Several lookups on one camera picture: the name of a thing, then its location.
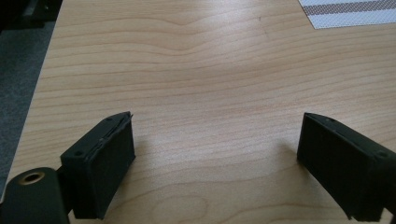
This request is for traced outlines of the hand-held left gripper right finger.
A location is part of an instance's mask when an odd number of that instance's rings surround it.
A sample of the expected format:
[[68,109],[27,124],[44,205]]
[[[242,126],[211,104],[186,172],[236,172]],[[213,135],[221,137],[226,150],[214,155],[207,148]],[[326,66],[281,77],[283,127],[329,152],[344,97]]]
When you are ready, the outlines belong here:
[[319,114],[304,114],[297,159],[349,219],[396,222],[396,152]]

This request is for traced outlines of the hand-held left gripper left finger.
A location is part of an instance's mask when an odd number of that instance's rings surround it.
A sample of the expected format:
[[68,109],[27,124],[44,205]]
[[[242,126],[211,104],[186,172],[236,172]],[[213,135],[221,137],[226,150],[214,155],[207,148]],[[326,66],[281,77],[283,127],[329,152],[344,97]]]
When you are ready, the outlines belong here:
[[61,155],[72,188],[72,210],[80,219],[102,219],[135,158],[132,114],[101,120]]

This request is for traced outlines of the white striped woven mat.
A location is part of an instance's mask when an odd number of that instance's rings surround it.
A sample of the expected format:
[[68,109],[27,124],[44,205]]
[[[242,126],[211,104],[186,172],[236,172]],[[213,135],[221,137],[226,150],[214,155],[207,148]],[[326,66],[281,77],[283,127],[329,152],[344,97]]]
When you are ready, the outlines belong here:
[[396,23],[396,0],[299,0],[315,29]]

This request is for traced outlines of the dark object beside table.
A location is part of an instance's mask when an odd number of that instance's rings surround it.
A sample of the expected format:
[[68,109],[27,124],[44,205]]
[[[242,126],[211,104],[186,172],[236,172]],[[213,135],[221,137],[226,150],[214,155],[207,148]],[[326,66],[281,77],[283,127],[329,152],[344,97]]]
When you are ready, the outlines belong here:
[[0,33],[42,28],[56,21],[63,0],[0,0]]

